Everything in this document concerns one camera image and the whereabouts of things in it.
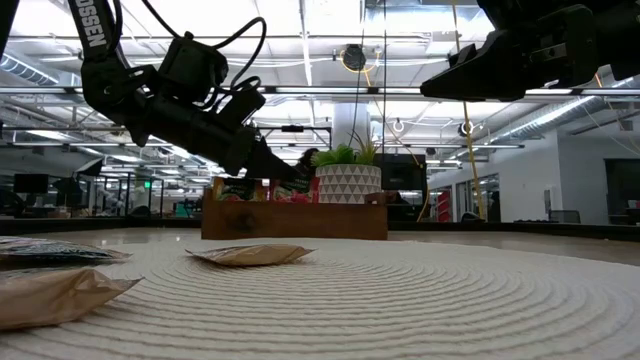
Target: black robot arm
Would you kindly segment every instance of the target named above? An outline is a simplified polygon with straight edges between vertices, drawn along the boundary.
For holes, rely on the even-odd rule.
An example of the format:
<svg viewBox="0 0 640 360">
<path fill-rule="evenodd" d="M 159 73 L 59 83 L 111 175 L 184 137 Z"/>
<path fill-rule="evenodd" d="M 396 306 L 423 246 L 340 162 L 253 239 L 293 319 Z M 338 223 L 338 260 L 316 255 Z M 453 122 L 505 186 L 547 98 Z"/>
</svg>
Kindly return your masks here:
<svg viewBox="0 0 640 360">
<path fill-rule="evenodd" d="M 231 89 L 221 87 L 229 67 L 217 49 L 229 41 L 207 46 L 187 32 L 174 38 L 158 70 L 151 65 L 129 67 L 119 46 L 120 1 L 114 0 L 115 20 L 107 0 L 70 0 L 69 5 L 83 47 L 85 100 L 124 125 L 138 146 L 154 135 L 217 162 L 230 175 L 242 168 L 253 178 L 296 174 L 254 128 L 243 125 L 265 103 L 257 90 L 260 79 L 250 77 Z M 248 26 L 257 22 L 266 31 L 261 18 Z M 207 99 L 211 89 L 214 95 Z M 230 98 L 222 109 L 218 95 Z"/>
<path fill-rule="evenodd" d="M 424 82 L 427 97 L 514 101 L 558 80 L 572 87 L 611 64 L 617 80 L 640 73 L 635 0 L 478 0 L 496 28 L 481 49 L 465 47 L 451 68 Z"/>
</svg>

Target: ceiling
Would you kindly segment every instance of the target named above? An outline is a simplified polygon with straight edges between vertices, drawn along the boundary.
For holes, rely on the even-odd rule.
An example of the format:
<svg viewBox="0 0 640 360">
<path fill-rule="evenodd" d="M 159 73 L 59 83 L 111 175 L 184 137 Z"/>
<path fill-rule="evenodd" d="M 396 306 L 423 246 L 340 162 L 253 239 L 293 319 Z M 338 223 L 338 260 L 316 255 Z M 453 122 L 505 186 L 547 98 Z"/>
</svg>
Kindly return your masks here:
<svg viewBox="0 0 640 360">
<path fill-rule="evenodd" d="M 136 65 L 159 65 L 166 54 L 171 37 L 139 0 L 121 0 L 124 30 L 121 46 L 129 62 Z M 216 44 L 256 16 L 268 24 L 267 40 L 258 60 L 244 75 L 257 75 L 263 85 L 279 86 L 396 86 L 417 87 L 423 81 L 448 68 L 447 55 L 455 52 L 455 23 L 451 6 L 421 5 L 419 0 L 387 0 L 386 58 L 385 16 L 380 0 L 152 0 L 159 14 L 177 32 L 190 31 L 196 40 Z M 459 2 L 458 29 L 461 46 L 482 45 L 493 26 L 477 5 Z M 306 30 L 305 40 L 302 29 Z M 258 42 L 258 26 L 245 33 L 245 37 L 221 50 L 229 60 L 227 81 L 246 63 Z M 364 45 L 367 56 L 367 76 L 349 72 L 341 62 L 341 51 L 347 44 Z M 308 47 L 308 59 L 305 59 Z M 53 74 L 60 84 L 79 85 L 81 50 L 75 25 L 64 0 L 22 0 L 15 17 L 7 54 L 24 63 Z M 0 71 L 0 84 L 4 86 L 33 86 L 17 76 Z M 93 112 L 81 97 L 51 95 L 0 95 L 4 110 L 12 111 L 15 120 L 3 117 L 15 126 L 73 126 L 95 128 L 111 126 L 104 116 Z M 475 136 L 498 131 L 520 117 L 544 106 L 549 101 L 562 102 L 563 98 L 524 99 L 516 103 L 468 104 L 471 121 L 477 125 Z M 254 114 L 258 126 L 301 124 L 331 126 L 333 106 L 336 102 L 353 98 L 332 96 L 268 96 L 267 104 Z M 382 99 L 376 106 L 371 99 L 368 109 L 371 119 L 381 123 Z M 386 104 L 389 122 L 402 122 L 405 126 L 396 135 L 407 143 L 461 143 L 457 128 L 464 121 L 463 104 L 454 101 L 425 101 L 420 97 L 390 100 Z M 64 132 L 77 142 L 129 143 L 126 132 L 92 132 L 79 130 Z M 37 133 L 21 133 L 20 141 L 51 141 Z M 318 136 L 305 132 L 291 134 L 273 132 L 268 140 L 277 143 L 300 142 L 322 144 Z M 391 130 L 385 137 L 393 139 Z M 187 164 L 202 165 L 203 159 L 188 154 L 162 154 L 156 148 L 137 147 L 83 147 L 102 154 L 138 156 L 151 163 L 175 162 L 172 157 L 184 158 Z M 283 159 L 294 162 L 303 147 L 274 148 Z M 126 163 L 113 159 L 115 163 Z"/>
</svg>

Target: geometric pattern pot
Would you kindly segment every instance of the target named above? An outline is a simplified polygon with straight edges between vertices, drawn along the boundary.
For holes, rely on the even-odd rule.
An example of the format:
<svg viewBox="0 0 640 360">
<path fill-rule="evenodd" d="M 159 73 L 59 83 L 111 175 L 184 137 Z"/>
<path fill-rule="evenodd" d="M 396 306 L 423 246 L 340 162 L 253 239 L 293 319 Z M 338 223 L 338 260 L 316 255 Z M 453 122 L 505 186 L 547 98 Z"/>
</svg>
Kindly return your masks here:
<svg viewBox="0 0 640 360">
<path fill-rule="evenodd" d="M 369 165 L 327 165 L 316 169 L 320 203 L 364 204 L 365 195 L 380 192 L 382 171 Z"/>
</svg>

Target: wooden box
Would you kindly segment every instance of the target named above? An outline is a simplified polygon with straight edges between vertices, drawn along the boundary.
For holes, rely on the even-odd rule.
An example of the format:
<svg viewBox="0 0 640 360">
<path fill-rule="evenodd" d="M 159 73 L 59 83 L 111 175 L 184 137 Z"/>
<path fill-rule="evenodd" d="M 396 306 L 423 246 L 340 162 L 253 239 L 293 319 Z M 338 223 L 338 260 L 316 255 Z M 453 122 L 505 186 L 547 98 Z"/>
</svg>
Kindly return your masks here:
<svg viewBox="0 0 640 360">
<path fill-rule="evenodd" d="M 202 239 L 258 237 L 387 239 L 384 205 L 215 201 L 205 191 Z"/>
</svg>

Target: white textured rug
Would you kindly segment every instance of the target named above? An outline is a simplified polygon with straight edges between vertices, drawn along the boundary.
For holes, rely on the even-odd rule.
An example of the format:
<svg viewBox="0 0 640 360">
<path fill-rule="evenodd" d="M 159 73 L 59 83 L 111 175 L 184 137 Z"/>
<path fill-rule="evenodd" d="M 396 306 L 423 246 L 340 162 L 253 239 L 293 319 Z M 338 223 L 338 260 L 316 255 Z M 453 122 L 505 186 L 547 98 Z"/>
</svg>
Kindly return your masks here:
<svg viewBox="0 0 640 360">
<path fill-rule="evenodd" d="M 132 244 L 143 280 L 81 321 L 0 333 L 0 359 L 640 359 L 640 268 L 484 247 L 288 240 L 299 263 L 211 267 Z"/>
</svg>

